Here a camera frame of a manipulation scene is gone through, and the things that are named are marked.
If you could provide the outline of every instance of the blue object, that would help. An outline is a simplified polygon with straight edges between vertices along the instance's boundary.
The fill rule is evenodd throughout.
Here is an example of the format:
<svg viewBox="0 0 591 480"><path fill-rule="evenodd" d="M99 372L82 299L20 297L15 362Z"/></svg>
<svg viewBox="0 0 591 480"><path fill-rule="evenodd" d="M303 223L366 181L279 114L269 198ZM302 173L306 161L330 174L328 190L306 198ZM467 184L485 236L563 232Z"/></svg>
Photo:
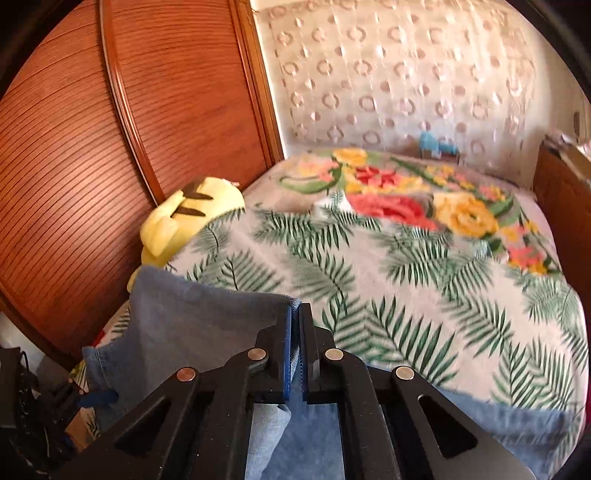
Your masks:
<svg viewBox="0 0 591 480"><path fill-rule="evenodd" d="M451 143L440 142L432 136L429 132L421 133L421 138L418 141L420 150L430 150L433 157L440 157L441 154L457 155L459 150Z"/></svg>
<svg viewBox="0 0 591 480"><path fill-rule="evenodd" d="M258 331L274 325L279 315L295 319L300 304L283 295L189 282L154 267L141 268L130 302L132 321L123 337L83 350L90 390L118 394L116 402L96 408L102 431L179 368L220 367L235 353L252 347ZM292 374L297 354L290 352ZM442 393L538 480L554 473L550 469L573 422L571 412L513 408L462 393ZM258 480L261 475L264 480L344 478L336 406L305 405L299 372L287 406L255 405L246 478Z"/></svg>
<svg viewBox="0 0 591 480"><path fill-rule="evenodd" d="M82 352L90 390L119 395L116 402L97 406L99 428L106 431L178 369L221 367L251 348L259 330L295 313L299 305L283 295L222 290L142 267L130 296L132 321L125 334ZM297 354L290 354L292 373ZM260 478L290 417L284 405L255 405L246 479Z"/></svg>
<svg viewBox="0 0 591 480"><path fill-rule="evenodd" d="M287 404L291 420L262 480L344 480L336 405L306 405L298 375L292 389ZM537 480L552 476L554 454L573 421L571 412L513 408L439 391L529 467Z"/></svg>

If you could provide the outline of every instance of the metal pin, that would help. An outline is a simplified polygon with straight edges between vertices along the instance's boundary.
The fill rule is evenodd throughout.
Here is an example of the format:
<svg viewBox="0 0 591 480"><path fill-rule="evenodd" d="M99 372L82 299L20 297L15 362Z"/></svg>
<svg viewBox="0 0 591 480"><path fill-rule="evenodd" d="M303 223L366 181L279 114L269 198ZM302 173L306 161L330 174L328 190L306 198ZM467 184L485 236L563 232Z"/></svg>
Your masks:
<svg viewBox="0 0 591 480"><path fill-rule="evenodd" d="M412 380L414 378L414 370L410 367L398 367L396 369L396 376L400 380Z"/></svg>
<svg viewBox="0 0 591 480"><path fill-rule="evenodd" d="M177 372L177 378L181 382L190 382L195 376L197 372L193 370L191 367L184 367Z"/></svg>
<svg viewBox="0 0 591 480"><path fill-rule="evenodd" d="M326 352L324 352L324 356L329 360L342 360L343 359L343 351L339 350L338 348L329 348Z"/></svg>
<svg viewBox="0 0 591 480"><path fill-rule="evenodd" d="M265 352L262 348L251 348L248 351L248 358L251 360L262 360L267 356L267 352Z"/></svg>

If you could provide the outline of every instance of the wooden door frame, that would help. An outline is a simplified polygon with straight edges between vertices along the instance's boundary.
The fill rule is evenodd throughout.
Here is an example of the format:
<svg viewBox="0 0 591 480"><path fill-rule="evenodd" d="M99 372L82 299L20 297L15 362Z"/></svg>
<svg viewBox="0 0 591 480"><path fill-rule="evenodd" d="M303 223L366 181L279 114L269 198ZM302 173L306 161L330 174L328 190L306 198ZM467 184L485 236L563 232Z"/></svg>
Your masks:
<svg viewBox="0 0 591 480"><path fill-rule="evenodd" d="M285 157L255 18L249 0L228 0L228 4L265 162L271 168Z"/></svg>

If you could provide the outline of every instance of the wardrobe door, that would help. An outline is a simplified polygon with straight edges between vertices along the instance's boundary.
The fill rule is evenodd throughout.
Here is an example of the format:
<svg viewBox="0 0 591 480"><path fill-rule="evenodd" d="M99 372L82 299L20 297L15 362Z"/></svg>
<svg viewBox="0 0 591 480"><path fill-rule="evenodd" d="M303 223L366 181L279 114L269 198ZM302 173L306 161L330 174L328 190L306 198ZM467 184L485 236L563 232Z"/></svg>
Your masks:
<svg viewBox="0 0 591 480"><path fill-rule="evenodd" d="M126 299L152 207L84 0L0 100L0 309L60 363L79 359Z"/></svg>
<svg viewBox="0 0 591 480"><path fill-rule="evenodd" d="M116 45L108 62L120 67L167 196L205 175L246 187L270 166L230 7L229 0L103 0L104 32L112 27Z"/></svg>

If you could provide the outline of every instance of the white lace curtain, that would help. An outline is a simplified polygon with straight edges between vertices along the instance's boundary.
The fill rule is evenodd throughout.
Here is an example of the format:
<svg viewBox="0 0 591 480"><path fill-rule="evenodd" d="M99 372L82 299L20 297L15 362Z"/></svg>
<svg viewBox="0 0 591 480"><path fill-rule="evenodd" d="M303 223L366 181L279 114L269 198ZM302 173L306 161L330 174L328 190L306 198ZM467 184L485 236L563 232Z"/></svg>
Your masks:
<svg viewBox="0 0 591 480"><path fill-rule="evenodd" d="M500 0L258 11L286 154L354 145L417 155L430 131L455 143L465 164L527 184L520 151L536 68L518 16Z"/></svg>

